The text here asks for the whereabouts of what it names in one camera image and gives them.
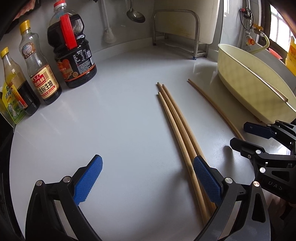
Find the wooden chopstick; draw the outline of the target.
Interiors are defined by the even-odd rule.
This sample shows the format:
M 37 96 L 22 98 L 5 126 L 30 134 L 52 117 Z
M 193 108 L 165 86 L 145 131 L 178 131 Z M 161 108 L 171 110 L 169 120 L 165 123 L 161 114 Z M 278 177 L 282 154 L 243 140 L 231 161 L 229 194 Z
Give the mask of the wooden chopstick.
M 168 95 L 170 101 L 172 102 L 172 105 L 174 106 L 176 112 L 178 113 L 178 116 L 179 116 L 179 118 L 180 118 L 180 120 L 181 120 L 181 122 L 182 122 L 188 136 L 189 136 L 189 139 L 191 140 L 192 146 L 195 149 L 197 155 L 202 156 L 202 158 L 204 160 L 206 160 L 206 158 L 205 158 L 199 144 L 197 143 L 197 140 L 196 140 L 191 128 L 189 127 L 184 115 L 182 114 L 182 112 L 179 109 L 178 105 L 176 104 L 175 100 L 173 99 L 173 97 L 171 96 L 170 92 L 168 91 L 167 87 L 164 84 L 162 85 L 162 87 L 163 87 L 164 91 L 166 92 L 166 94 Z
M 186 146 L 185 146 L 185 143 L 184 143 L 184 141 L 182 139 L 180 131 L 179 131 L 179 129 L 177 127 L 177 124 L 176 124 L 176 122 L 175 122 L 175 120 L 173 118 L 173 115 L 171 114 L 171 112 L 169 110 L 169 107 L 168 107 L 165 99 L 163 98 L 163 96 L 162 96 L 162 94 L 160 92 L 158 92 L 158 96 L 159 96 L 159 99 L 160 99 L 160 101 L 161 101 L 161 103 L 163 105 L 166 116 L 169 119 L 169 122 L 171 124 L 172 129 L 173 129 L 173 132 L 174 132 L 175 137 L 177 139 L 178 145 L 180 147 L 183 159 L 185 161 L 185 165 L 186 165 L 187 170 L 189 172 L 189 176 L 190 176 L 193 188 L 194 188 L 194 192 L 195 192 L 195 196 L 196 196 L 196 199 L 197 199 L 197 202 L 198 202 L 198 206 L 199 206 L 199 210 L 200 210 L 200 213 L 201 213 L 203 225 L 206 225 L 206 223 L 208 222 L 208 220 L 210 219 L 211 216 L 208 214 L 208 209 L 206 208 L 200 185 L 198 184 L 197 177 L 196 177 L 196 175 L 194 173 L 193 166 L 192 166 L 192 163 L 191 163 L 191 160 L 190 160 L 190 157 L 189 157 L 189 153 L 188 153 L 188 151 L 186 149 Z
M 175 120 L 175 122 L 177 124 L 177 127 L 178 127 L 178 129 L 180 131 L 180 134 L 182 136 L 182 139 L 183 139 L 183 141 L 185 143 L 186 149 L 187 149 L 187 151 L 189 153 L 191 163 L 193 164 L 193 160 L 197 156 L 197 154 L 196 154 L 195 149 L 192 146 L 191 140 L 189 139 L 189 136 L 188 136 L 188 134 L 187 134 L 187 132 L 186 132 L 186 130 L 185 130 L 179 116 L 178 116 L 178 113 L 176 112 L 174 106 L 172 105 L 172 102 L 170 101 L 168 95 L 164 91 L 162 85 L 159 82 L 157 83 L 157 85 L 158 85 L 158 87 L 160 89 L 161 94 L 163 95 L 163 97 L 164 97 L 164 99 L 166 101 L 166 104 L 169 107 L 169 110 L 170 110 L 171 114 L 173 115 L 173 118 L 174 118 L 174 120 Z M 204 198 L 206 208 L 208 209 L 208 213 L 213 214 L 213 212 L 215 211 L 215 208 L 216 208 L 215 204 L 210 202 L 210 200 L 208 199 L 206 193 L 203 191 L 201 185 L 200 185 L 200 188 L 201 188 L 201 191 L 202 191 L 202 195 L 203 195 L 203 198 Z
M 191 79 L 188 79 L 188 82 L 215 108 L 215 110 L 220 114 L 222 119 L 224 119 L 224 121 L 227 123 L 229 128 L 232 130 L 234 135 L 241 140 L 245 140 L 245 138 L 243 137 L 241 132 L 238 130 L 238 128 L 236 128 L 236 126 L 232 123 L 232 121 L 227 117 L 225 112 L 222 111 L 222 109 L 206 94 L 206 92 L 204 92 L 204 90 L 198 87 L 198 85 L 194 83 Z

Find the large cream round basin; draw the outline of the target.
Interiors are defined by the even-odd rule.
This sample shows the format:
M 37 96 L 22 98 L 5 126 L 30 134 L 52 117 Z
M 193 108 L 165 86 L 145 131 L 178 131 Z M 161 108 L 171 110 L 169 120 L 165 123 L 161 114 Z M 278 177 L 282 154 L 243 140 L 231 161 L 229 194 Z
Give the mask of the large cream round basin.
M 267 64 L 238 47 L 218 45 L 218 75 L 231 94 L 263 123 L 295 119 L 295 95 Z

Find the yellow oil jug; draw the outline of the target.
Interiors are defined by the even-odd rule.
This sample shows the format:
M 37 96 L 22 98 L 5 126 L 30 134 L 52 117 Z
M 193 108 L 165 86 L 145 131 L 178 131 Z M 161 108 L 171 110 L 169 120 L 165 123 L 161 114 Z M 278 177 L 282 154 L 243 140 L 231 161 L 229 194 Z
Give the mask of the yellow oil jug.
M 285 59 L 285 65 L 293 73 L 293 75 L 296 75 L 296 48 L 293 36 L 290 37 L 290 47 Z

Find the pink soap dish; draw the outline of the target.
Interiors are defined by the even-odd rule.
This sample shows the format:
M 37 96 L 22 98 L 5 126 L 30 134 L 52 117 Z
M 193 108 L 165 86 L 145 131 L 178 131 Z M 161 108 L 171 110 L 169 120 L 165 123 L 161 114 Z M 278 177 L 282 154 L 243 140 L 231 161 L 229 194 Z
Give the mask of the pink soap dish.
M 281 59 L 282 59 L 282 57 L 280 56 L 280 54 L 278 54 L 278 53 L 277 53 L 276 51 L 274 51 L 273 49 L 269 48 L 268 50 L 269 50 L 269 52 L 270 52 L 274 57 L 276 57 L 276 59 L 278 59 L 278 60 L 281 60 Z

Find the green yellow seasoning pouch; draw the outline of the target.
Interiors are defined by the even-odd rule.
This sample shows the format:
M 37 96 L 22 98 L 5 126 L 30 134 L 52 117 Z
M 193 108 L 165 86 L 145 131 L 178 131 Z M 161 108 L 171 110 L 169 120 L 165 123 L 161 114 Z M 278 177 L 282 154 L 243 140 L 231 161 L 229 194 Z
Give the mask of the green yellow seasoning pouch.
M 13 93 L 11 92 L 6 83 L 3 84 L 3 87 L 1 88 L 1 93 L 1 99 L 4 103 L 6 110 L 8 111 L 8 114 L 10 118 L 13 120 L 14 124 L 17 125 L 26 115 L 26 113 L 23 109 L 20 108 L 17 100 L 15 99 Z

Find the yellow cap vinegar bottle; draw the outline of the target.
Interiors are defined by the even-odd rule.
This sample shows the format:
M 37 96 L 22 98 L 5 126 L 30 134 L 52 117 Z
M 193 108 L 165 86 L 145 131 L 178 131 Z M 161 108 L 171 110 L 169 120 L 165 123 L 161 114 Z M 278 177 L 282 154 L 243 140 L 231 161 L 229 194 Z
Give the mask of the yellow cap vinegar bottle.
M 1 51 L 4 65 L 4 78 L 8 88 L 14 95 L 18 105 L 25 113 L 32 116 L 40 107 L 40 100 L 25 78 L 19 64 L 10 56 L 8 47 Z

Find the metal cutting board rack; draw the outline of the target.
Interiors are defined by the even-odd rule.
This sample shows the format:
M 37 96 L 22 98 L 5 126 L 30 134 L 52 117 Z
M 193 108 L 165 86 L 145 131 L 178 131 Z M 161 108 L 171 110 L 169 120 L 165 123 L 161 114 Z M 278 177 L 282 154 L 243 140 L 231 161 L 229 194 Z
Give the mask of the metal cutting board rack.
M 196 60 L 206 57 L 208 44 L 200 40 L 201 23 L 199 16 L 189 9 L 157 9 L 152 14 L 152 44 L 164 44 L 185 51 Z M 169 39 L 176 35 L 192 39 L 193 48 L 183 48 L 181 43 Z

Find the clear soy sauce bottle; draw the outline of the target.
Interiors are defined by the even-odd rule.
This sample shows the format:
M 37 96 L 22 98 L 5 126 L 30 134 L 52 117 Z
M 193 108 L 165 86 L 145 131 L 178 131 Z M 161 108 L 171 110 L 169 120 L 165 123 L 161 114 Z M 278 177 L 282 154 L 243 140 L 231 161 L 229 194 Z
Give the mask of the clear soy sauce bottle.
M 31 31 L 29 20 L 20 24 L 20 34 L 19 51 L 27 65 L 28 75 L 45 104 L 51 104 L 61 95 L 62 87 L 41 51 L 39 35 Z

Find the large dark soy sauce jug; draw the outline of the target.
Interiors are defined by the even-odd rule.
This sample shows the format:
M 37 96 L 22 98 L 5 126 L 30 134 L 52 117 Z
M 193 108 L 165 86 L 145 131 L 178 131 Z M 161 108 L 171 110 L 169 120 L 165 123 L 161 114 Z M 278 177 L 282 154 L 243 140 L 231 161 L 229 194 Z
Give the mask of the large dark soy sauce jug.
M 47 40 L 54 48 L 54 59 L 69 88 L 87 83 L 97 72 L 83 31 L 81 16 L 68 9 L 65 1 L 55 2 L 54 15 L 47 29 Z

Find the white cutting board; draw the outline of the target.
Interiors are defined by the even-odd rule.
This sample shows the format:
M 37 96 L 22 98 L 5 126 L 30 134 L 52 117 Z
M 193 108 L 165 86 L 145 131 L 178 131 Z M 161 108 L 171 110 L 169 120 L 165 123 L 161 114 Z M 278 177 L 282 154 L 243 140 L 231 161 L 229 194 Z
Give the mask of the white cutting board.
M 154 9 L 186 9 L 199 17 L 199 42 L 212 44 L 217 24 L 219 0 L 166 0 L 155 1 Z M 156 30 L 162 33 L 195 38 L 196 20 L 191 13 L 159 12 L 156 14 Z

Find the metal ladle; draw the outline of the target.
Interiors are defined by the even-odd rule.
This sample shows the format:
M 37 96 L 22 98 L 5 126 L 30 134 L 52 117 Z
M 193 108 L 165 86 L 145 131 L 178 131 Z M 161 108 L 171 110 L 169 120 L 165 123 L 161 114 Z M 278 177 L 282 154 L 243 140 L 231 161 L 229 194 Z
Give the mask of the metal ladle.
M 130 8 L 126 12 L 126 15 L 130 20 L 132 20 L 136 23 L 144 23 L 145 22 L 145 16 L 142 13 L 133 9 L 133 0 L 130 0 Z

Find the pink dish cloth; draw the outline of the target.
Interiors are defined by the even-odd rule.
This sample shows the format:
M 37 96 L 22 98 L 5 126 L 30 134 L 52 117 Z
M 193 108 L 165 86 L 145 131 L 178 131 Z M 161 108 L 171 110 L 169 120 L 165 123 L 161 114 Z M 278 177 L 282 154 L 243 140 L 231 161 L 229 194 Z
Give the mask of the pink dish cloth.
M 34 9 L 35 7 L 35 3 L 36 0 L 30 0 L 16 15 L 16 17 L 14 18 L 14 20 L 20 18 L 22 15 L 24 15 L 25 13 L 31 11 Z

